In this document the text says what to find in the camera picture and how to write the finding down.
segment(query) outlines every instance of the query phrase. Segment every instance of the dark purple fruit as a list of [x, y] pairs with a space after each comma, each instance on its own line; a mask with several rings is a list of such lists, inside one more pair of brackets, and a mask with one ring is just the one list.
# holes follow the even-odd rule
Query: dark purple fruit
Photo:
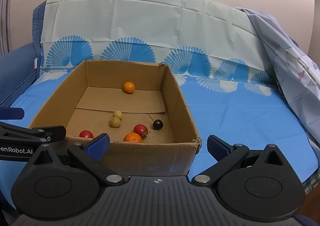
[[152, 127], [154, 130], [160, 130], [163, 128], [163, 123], [160, 119], [156, 119], [153, 124], [152, 124]]

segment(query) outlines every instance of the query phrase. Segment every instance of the plaid fabric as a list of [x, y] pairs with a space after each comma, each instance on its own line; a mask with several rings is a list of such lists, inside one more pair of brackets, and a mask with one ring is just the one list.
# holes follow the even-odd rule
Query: plaid fabric
[[308, 194], [320, 181], [320, 168], [318, 168], [305, 182], [303, 182], [304, 192]]

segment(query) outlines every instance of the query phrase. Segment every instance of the orange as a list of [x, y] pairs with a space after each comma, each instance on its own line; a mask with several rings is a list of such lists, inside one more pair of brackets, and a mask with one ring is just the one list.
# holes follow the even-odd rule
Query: orange
[[132, 82], [126, 82], [124, 85], [123, 85], [123, 89], [126, 93], [133, 93], [134, 90], [135, 90], [135, 86]]
[[124, 142], [142, 143], [142, 138], [137, 133], [129, 133], [123, 139]]

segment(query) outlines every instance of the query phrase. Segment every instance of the yellow-green fruit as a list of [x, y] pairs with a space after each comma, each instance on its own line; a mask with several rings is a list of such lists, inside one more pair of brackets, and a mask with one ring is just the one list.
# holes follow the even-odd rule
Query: yellow-green fruit
[[110, 119], [110, 127], [112, 128], [118, 128], [121, 125], [121, 120], [117, 117], [112, 117]]
[[120, 110], [116, 110], [112, 116], [122, 120], [122, 112]]

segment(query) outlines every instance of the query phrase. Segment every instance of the sofa armrest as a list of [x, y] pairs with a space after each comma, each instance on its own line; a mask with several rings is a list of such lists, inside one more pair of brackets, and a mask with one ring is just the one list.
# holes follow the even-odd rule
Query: sofa armrest
[[32, 43], [0, 57], [0, 106], [9, 107], [35, 82], [36, 58]]

